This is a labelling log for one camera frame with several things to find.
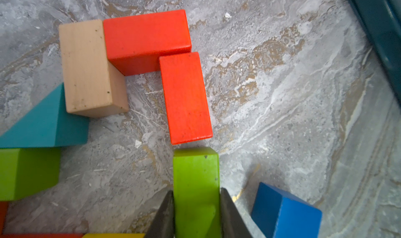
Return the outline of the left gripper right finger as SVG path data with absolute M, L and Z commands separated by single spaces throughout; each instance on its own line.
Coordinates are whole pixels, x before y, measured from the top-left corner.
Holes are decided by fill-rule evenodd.
M 220 190 L 220 223 L 223 238 L 252 238 L 225 188 Z

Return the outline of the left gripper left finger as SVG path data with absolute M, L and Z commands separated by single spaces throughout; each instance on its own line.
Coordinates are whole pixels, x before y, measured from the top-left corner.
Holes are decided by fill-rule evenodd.
M 174 197 L 169 191 L 144 238 L 174 238 Z

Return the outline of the green block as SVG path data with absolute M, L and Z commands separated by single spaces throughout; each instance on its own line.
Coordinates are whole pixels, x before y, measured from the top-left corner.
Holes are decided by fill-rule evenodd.
M 221 238 L 219 154 L 210 147 L 173 153 L 177 238 Z
M 1 149 L 1 201 L 14 201 L 57 185 L 60 148 Z

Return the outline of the blue cube block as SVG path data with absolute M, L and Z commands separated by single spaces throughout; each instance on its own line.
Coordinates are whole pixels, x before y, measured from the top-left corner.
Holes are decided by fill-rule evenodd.
M 267 238 L 317 238 L 322 212 L 289 192 L 261 182 L 251 218 Z

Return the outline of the yellow block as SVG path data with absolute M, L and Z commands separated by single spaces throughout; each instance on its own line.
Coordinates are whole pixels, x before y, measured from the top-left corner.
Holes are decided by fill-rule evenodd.
M 88 233 L 82 238 L 144 238 L 143 233 Z

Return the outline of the red block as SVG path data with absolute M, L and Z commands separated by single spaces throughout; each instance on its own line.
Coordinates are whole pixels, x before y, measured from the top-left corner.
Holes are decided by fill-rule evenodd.
M 1 201 L 1 238 L 83 238 L 83 233 L 34 233 L 19 231 L 5 233 L 6 216 L 8 212 L 8 201 Z
M 107 58 L 124 76 L 155 72 L 161 56 L 192 50 L 185 10 L 103 21 Z
M 159 58 L 171 144 L 213 137 L 197 52 Z

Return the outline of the teal triangle block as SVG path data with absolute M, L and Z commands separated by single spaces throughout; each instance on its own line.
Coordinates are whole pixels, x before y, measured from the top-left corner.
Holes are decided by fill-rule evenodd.
M 67 112 L 60 84 L 1 136 L 1 148 L 82 145 L 88 141 L 88 130 L 88 117 Z

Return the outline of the natural wood block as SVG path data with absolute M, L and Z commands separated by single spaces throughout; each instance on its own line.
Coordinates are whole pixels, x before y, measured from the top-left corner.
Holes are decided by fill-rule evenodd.
M 101 118 L 129 111 L 125 77 L 108 61 L 103 22 L 58 27 L 66 110 Z

